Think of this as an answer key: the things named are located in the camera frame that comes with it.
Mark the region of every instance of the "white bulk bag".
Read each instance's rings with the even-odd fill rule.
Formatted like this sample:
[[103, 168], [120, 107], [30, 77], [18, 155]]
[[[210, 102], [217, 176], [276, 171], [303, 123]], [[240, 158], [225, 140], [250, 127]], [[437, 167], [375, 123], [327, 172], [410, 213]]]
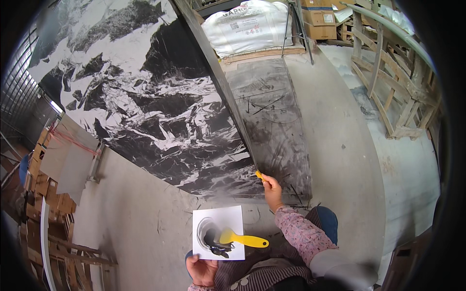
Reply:
[[[220, 58], [267, 47], [283, 46], [288, 6], [281, 2], [250, 0], [228, 12], [209, 16], [202, 28]], [[287, 36], [291, 36], [291, 16]], [[291, 38], [285, 46], [292, 45]]]

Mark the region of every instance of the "marble sheet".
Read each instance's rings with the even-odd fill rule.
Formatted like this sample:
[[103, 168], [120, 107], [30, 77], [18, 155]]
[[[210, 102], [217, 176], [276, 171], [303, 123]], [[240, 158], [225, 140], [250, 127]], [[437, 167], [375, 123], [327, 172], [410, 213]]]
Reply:
[[259, 170], [275, 177], [289, 203], [307, 203], [307, 141], [293, 84], [282, 58], [238, 64], [226, 73]]
[[39, 39], [29, 72], [81, 127], [192, 194], [262, 191], [205, 56], [168, 0], [62, 0], [47, 21], [56, 35]]

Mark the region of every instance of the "person's hand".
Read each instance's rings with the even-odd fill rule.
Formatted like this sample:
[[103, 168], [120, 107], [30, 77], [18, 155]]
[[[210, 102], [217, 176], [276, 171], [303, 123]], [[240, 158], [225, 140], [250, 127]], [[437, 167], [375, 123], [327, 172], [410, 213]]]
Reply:
[[271, 176], [262, 174], [262, 178], [265, 181], [262, 181], [264, 185], [265, 200], [267, 201], [270, 210], [275, 213], [277, 208], [283, 205], [281, 201], [281, 186], [278, 184], [277, 180]]
[[186, 268], [193, 284], [203, 287], [215, 286], [215, 273], [219, 268], [217, 260], [199, 260], [199, 255], [190, 256], [186, 259]]

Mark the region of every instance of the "fluorescent light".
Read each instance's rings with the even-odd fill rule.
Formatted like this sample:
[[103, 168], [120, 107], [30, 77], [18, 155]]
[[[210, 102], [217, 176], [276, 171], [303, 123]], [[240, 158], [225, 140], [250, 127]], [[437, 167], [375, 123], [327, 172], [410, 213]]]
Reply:
[[56, 112], [61, 113], [63, 110], [60, 108], [60, 106], [57, 105], [57, 103], [50, 101], [50, 104], [52, 104], [52, 107], [55, 109]]

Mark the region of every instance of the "person's right hand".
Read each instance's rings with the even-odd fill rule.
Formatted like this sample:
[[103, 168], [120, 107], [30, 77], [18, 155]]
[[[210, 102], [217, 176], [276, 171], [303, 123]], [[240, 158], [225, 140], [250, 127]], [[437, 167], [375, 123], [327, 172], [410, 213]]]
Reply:
[[267, 201], [270, 210], [275, 213], [277, 209], [284, 204], [281, 201], [281, 186], [278, 184], [278, 181], [271, 176], [262, 174], [262, 178], [265, 180], [262, 181], [262, 184], [264, 185], [265, 200]]

